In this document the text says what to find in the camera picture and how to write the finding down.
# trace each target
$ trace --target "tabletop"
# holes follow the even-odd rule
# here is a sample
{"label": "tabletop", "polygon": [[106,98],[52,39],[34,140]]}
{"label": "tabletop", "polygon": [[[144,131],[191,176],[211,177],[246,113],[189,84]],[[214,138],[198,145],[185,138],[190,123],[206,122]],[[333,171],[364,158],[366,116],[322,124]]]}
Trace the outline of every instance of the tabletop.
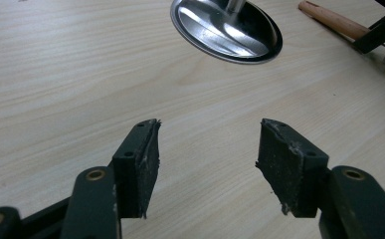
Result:
{"label": "tabletop", "polygon": [[[298,2],[252,1],[284,46],[240,65],[185,41],[169,0],[0,0],[0,206],[27,217],[68,197],[136,123],[160,119],[148,218],[122,219],[123,238],[320,238],[255,168],[261,119],[385,189],[385,48],[359,54]],[[385,15],[374,0],[313,2],[366,27]]]}

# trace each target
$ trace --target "brown wooden handle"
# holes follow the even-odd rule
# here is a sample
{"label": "brown wooden handle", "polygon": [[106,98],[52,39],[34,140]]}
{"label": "brown wooden handle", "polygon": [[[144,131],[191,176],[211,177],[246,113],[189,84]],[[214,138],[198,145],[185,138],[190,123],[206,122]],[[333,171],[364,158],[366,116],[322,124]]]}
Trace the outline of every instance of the brown wooden handle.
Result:
{"label": "brown wooden handle", "polygon": [[300,2],[298,4],[298,9],[330,27],[332,30],[353,40],[357,40],[369,32],[368,28],[308,1]]}

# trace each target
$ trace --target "black object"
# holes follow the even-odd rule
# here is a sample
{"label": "black object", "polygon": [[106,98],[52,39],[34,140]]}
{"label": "black object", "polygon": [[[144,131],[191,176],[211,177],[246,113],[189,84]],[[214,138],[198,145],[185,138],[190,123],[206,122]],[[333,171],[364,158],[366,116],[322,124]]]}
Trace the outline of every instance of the black object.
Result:
{"label": "black object", "polygon": [[328,156],[287,124],[263,119],[257,167],[283,213],[315,217],[322,238],[385,238],[385,191],[367,172],[327,168]]}
{"label": "black object", "polygon": [[[385,0],[376,0],[385,7]],[[371,31],[353,42],[353,46],[366,54],[385,43],[385,16],[369,27]]]}
{"label": "black object", "polygon": [[146,216],[158,167],[160,121],[138,123],[108,167],[77,177],[73,194],[23,220],[0,207],[0,239],[118,239],[120,218]]}

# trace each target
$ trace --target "wood grain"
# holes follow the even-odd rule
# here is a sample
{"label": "wood grain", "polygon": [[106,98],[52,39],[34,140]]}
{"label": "wood grain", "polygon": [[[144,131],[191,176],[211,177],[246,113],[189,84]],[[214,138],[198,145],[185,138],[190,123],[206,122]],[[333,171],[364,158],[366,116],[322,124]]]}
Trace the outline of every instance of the wood grain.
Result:
{"label": "wood grain", "polygon": [[[171,1],[0,0],[0,206],[23,217],[107,165],[139,121],[161,119],[161,167],[147,220],[123,238],[320,238],[283,216],[254,167],[260,121],[284,121],[385,189],[385,69],[297,10],[253,1],[284,48],[244,66],[202,53],[174,29]],[[315,2],[369,26],[374,1]]]}

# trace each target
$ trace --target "wooden table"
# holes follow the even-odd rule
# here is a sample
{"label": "wooden table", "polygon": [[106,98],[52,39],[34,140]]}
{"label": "wooden table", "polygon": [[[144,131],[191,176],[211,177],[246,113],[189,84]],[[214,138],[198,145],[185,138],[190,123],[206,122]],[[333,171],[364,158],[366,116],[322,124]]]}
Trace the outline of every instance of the wooden table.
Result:
{"label": "wooden table", "polygon": [[[385,189],[385,49],[358,54],[298,1],[253,3],[285,43],[245,66],[186,42],[169,0],[0,0],[0,206],[26,217],[69,196],[153,118],[159,176],[148,219],[123,219],[123,238],[320,238],[317,219],[282,215],[255,168],[262,118]],[[373,0],[315,3],[364,26],[385,15]]]}

